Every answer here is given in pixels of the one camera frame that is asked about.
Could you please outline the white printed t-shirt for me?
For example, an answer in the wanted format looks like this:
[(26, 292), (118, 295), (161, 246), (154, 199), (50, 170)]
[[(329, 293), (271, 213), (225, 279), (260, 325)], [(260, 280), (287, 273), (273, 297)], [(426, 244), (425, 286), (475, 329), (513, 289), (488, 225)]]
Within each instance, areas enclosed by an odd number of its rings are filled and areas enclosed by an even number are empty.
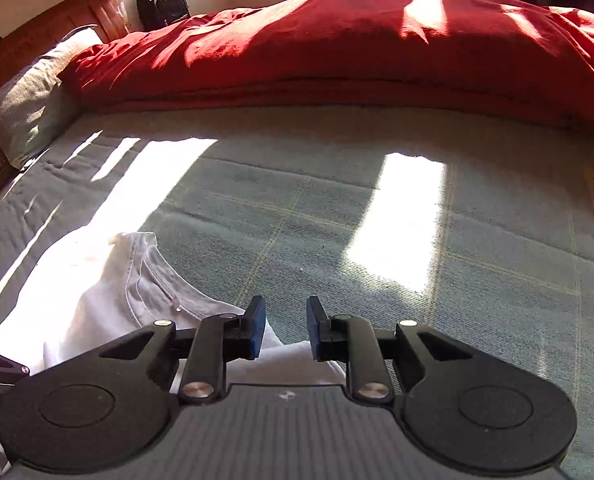
[(32, 270), (0, 324), (0, 354), (39, 373), (158, 320), (195, 328), (242, 312), (181, 278), (153, 233), (73, 240), (51, 247)]

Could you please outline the green plaid bed blanket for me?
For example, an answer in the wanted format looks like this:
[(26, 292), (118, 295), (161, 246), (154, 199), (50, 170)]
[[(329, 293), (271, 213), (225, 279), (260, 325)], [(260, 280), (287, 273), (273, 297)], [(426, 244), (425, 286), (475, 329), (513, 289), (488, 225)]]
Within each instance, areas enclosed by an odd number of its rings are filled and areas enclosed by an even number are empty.
[(0, 324), (51, 247), (133, 232), (206, 296), (265, 298), (233, 379), (322, 375), (310, 296), (411, 318), (565, 390), (565, 470), (594, 479), (594, 139), (402, 108), (87, 114), (0, 193)]

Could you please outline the wooden headboard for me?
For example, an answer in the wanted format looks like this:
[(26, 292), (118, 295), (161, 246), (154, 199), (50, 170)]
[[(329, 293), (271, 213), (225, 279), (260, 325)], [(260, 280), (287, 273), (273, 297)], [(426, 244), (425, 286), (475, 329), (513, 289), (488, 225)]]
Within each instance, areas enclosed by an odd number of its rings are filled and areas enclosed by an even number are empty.
[[(64, 0), (0, 37), (0, 88), (78, 27), (93, 27), (102, 42), (118, 39), (105, 4), (105, 0)], [(0, 148), (0, 192), (20, 169), (9, 164)]]

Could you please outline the green plaid pillow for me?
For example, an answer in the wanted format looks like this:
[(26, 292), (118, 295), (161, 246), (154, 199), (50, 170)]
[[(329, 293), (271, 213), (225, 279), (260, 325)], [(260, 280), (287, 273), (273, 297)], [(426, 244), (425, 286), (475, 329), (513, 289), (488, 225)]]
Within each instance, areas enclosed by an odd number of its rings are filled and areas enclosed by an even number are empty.
[(13, 168), (23, 168), (82, 114), (58, 74), (101, 42), (93, 27), (78, 27), (0, 88), (0, 148)]

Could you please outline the red duvet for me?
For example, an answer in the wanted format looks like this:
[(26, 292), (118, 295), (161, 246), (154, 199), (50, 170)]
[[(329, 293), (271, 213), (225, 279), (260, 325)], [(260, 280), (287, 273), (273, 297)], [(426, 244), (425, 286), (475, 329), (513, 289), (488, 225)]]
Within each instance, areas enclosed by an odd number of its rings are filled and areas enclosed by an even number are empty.
[(443, 108), (594, 136), (594, 14), (519, 0), (286, 0), (77, 54), (87, 110)]

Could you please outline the black backpack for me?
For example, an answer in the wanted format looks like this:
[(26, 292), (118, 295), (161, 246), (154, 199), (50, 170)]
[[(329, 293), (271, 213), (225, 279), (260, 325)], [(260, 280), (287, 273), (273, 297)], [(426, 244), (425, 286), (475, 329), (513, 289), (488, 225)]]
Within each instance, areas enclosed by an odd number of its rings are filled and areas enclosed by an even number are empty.
[(190, 18), (186, 0), (136, 0), (145, 32), (160, 29)]

